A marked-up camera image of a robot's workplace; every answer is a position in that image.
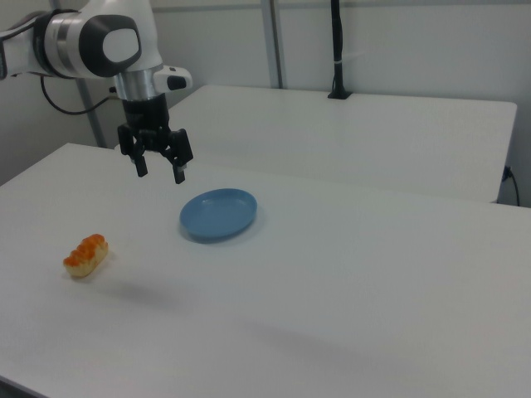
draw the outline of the table surface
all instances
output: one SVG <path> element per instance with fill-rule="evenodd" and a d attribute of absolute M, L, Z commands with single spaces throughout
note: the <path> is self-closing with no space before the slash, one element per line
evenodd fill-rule
<path fill-rule="evenodd" d="M 66 145 L 0 187 L 0 375 L 54 398 L 527 397 L 531 213 Z M 203 244 L 201 192 L 255 195 Z M 61 261 L 105 235 L 74 281 Z"/>
<path fill-rule="evenodd" d="M 495 201 L 516 105 L 205 86 L 170 110 L 196 159 L 403 192 Z"/>

